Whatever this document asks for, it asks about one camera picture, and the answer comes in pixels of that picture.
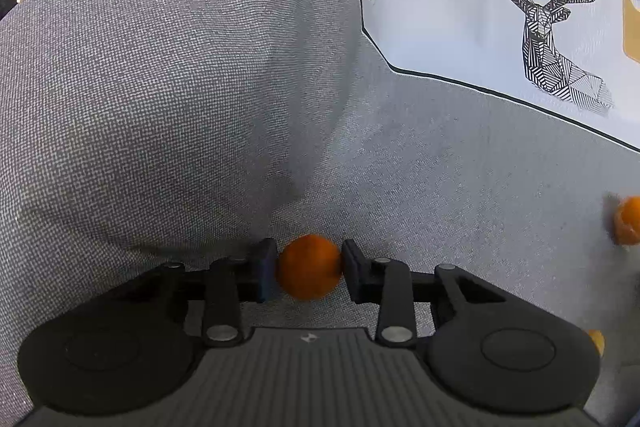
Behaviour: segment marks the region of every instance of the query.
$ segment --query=white logo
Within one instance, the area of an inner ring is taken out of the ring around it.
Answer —
[[[305,341],[307,344],[315,342],[318,340],[318,336],[313,333],[305,333],[304,335],[300,335],[300,340]]]

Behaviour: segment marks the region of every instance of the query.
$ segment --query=deer body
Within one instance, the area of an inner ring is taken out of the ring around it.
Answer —
[[[611,93],[603,80],[576,66],[562,55],[554,42],[552,25],[571,14],[565,4],[595,0],[511,0],[524,13],[522,60],[525,76],[536,87],[580,108],[606,115],[613,107]]]

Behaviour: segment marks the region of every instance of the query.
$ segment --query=black border line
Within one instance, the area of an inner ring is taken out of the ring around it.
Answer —
[[[487,87],[482,87],[482,86],[475,86],[474,84],[469,84],[468,82],[463,82],[462,80],[457,80],[455,78],[448,78],[446,76],[440,76],[439,74],[432,74],[432,73],[422,73],[421,71],[411,71],[411,70],[403,70],[402,68],[398,68],[396,66],[394,66],[393,64],[391,64],[391,62],[389,62],[388,60],[386,60],[385,55],[383,54],[383,52],[380,50],[380,48],[378,47],[378,45],[376,44],[376,42],[373,40],[373,38],[371,37],[371,35],[369,34],[369,32],[367,31],[367,29],[364,26],[364,13],[363,13],[363,9],[362,9],[362,0],[360,0],[360,25],[362,27],[362,32],[364,33],[364,35],[367,37],[367,39],[369,39],[369,41],[371,42],[371,44],[374,45],[374,47],[378,50],[378,53],[380,53],[380,56],[384,59],[384,61],[386,62],[387,66],[389,67],[389,69],[391,71],[393,71],[394,73],[400,73],[400,74],[408,74],[411,76],[421,76],[423,78],[432,78],[435,80],[441,80],[443,82],[448,82],[449,84],[456,84],[458,86],[463,86],[463,87],[468,87],[468,89],[473,89],[485,94],[490,94],[492,96],[496,96],[497,98],[502,98],[503,100],[510,100],[510,102],[514,102],[520,105],[524,105],[526,107],[532,108],[536,111],[540,111],[544,114],[547,114],[549,116],[552,116],[554,118],[558,118],[559,120],[564,120],[565,122],[571,123],[573,125],[576,125],[578,127],[581,127],[587,131],[592,132],[593,134],[597,134],[599,136],[602,136],[603,138],[606,138],[614,143],[617,143],[618,145],[622,145],[622,147],[625,147],[627,149],[631,149],[634,152],[638,152],[640,153],[640,148],[631,145],[630,143],[627,143],[619,138],[616,138],[615,136],[611,136],[610,134],[607,134],[603,131],[600,131],[596,128],[593,128],[585,123],[582,123],[580,121],[574,120],[573,118],[569,118],[568,116],[564,116],[563,114],[559,114],[556,113],[555,111],[552,111],[550,109],[546,109],[544,107],[540,107],[539,105],[535,105],[531,102],[527,102],[526,100],[522,100],[520,98],[516,98],[515,96],[511,96],[510,94],[504,94],[503,92],[499,92],[493,89],[488,89]]]

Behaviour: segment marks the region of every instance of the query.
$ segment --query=deer illustration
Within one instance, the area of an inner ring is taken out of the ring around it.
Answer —
[[[522,37],[525,76],[535,86],[560,100],[606,116],[613,107],[606,84],[599,76],[580,69],[556,49],[551,28],[554,23],[565,21],[571,15],[565,4],[594,1],[549,0],[540,5],[533,0],[511,0],[525,15]]]

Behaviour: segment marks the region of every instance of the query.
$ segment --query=gray cloth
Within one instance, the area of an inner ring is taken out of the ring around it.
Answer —
[[[392,73],[359,0],[25,0],[0,22],[0,104],[2,426],[30,407],[15,357],[36,325],[168,257],[202,267],[308,232],[457,263],[603,330],[588,410],[619,425],[640,406],[640,263],[603,210],[640,192],[638,156]],[[244,306],[254,325],[375,316],[342,286]]]

